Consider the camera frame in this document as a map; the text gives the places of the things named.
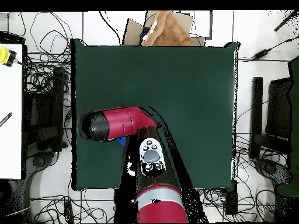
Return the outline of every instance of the black cable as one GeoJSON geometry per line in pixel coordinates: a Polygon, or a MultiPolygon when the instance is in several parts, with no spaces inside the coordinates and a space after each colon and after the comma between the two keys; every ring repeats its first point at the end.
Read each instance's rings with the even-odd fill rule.
{"type": "Polygon", "coordinates": [[[111,218],[109,218],[109,220],[106,223],[109,223],[113,218],[114,218],[114,216],[112,216],[111,218]]]}
{"type": "Polygon", "coordinates": [[[148,17],[148,18],[145,20],[145,22],[144,22],[144,26],[145,26],[145,24],[147,24],[148,19],[151,18],[151,17],[154,16],[154,15],[156,15],[156,14],[152,14],[150,17],[148,17]]]}
{"type": "Polygon", "coordinates": [[[264,189],[264,190],[260,190],[260,191],[256,194],[256,196],[255,196],[256,211],[258,212],[259,217],[261,218],[261,220],[263,220],[263,222],[267,222],[267,221],[266,221],[264,218],[262,218],[262,216],[260,215],[260,210],[259,210],[259,207],[258,207],[258,195],[259,195],[260,193],[264,192],[264,191],[268,191],[268,192],[270,192],[270,193],[273,193],[274,195],[275,195],[275,193],[274,193],[273,191],[271,191],[271,190],[264,189]]]}
{"type": "Polygon", "coordinates": [[[21,19],[22,19],[22,22],[23,22],[24,33],[22,35],[18,35],[18,34],[9,32],[9,13],[8,13],[8,16],[7,16],[7,31],[3,31],[4,33],[9,33],[9,34],[19,36],[19,37],[22,37],[26,34],[26,26],[25,26],[25,23],[24,23],[22,12],[20,12],[20,15],[21,15],[21,19]]]}
{"type": "Polygon", "coordinates": [[[268,52],[271,51],[272,49],[274,49],[274,48],[280,46],[281,44],[284,44],[284,43],[287,43],[287,42],[291,42],[291,41],[293,41],[293,40],[295,40],[295,39],[297,39],[297,38],[299,38],[299,35],[296,36],[296,37],[294,37],[294,38],[288,38],[287,40],[285,40],[285,41],[283,41],[283,42],[281,42],[281,43],[279,43],[279,44],[273,46],[272,48],[269,48],[269,49],[263,49],[262,51],[257,52],[254,56],[252,56],[252,58],[251,58],[250,61],[257,61],[257,60],[259,60],[260,58],[262,58],[262,57],[264,57],[265,55],[267,55],[268,52]]]}
{"type": "Polygon", "coordinates": [[[103,21],[112,29],[112,31],[115,32],[117,38],[119,39],[119,46],[121,46],[121,43],[120,43],[120,38],[119,38],[119,35],[116,33],[116,31],[111,27],[111,25],[107,22],[107,20],[103,17],[102,13],[99,11],[100,13],[100,17],[103,19],[103,21]]]}
{"type": "Polygon", "coordinates": [[[251,109],[252,109],[252,107],[249,108],[249,109],[248,109],[247,111],[245,111],[244,113],[242,113],[242,114],[237,118],[236,124],[238,123],[238,120],[240,119],[240,117],[243,116],[245,113],[249,112],[251,109]]]}

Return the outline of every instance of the brown paper bag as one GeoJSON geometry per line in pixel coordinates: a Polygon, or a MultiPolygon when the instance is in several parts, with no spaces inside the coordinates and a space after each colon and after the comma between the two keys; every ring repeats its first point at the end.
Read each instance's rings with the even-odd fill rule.
{"type": "Polygon", "coordinates": [[[142,46],[188,46],[192,39],[171,11],[159,10],[142,46]]]}

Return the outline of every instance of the green table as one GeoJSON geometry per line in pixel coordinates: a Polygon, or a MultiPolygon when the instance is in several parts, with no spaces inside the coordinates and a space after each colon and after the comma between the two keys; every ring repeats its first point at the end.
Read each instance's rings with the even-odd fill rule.
{"type": "MultiPolygon", "coordinates": [[[[98,47],[72,40],[71,48],[74,121],[90,110],[152,106],[167,122],[193,186],[232,187],[237,43],[98,47]]],[[[72,138],[73,188],[118,188],[124,148],[83,140],[75,131],[72,138]]]]}

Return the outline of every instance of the pen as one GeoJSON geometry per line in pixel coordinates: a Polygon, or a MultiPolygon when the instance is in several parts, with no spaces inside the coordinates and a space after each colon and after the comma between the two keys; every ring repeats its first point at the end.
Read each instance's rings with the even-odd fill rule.
{"type": "Polygon", "coordinates": [[[4,125],[5,122],[9,120],[9,118],[12,116],[12,113],[7,114],[7,116],[0,121],[0,127],[4,125]]]}

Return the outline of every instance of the yellow tool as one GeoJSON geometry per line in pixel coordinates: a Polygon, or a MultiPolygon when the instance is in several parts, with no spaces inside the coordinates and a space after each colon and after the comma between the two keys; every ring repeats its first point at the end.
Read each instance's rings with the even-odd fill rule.
{"type": "Polygon", "coordinates": [[[16,59],[16,52],[7,49],[6,47],[0,46],[0,65],[6,65],[11,67],[13,63],[22,64],[16,59]]]}

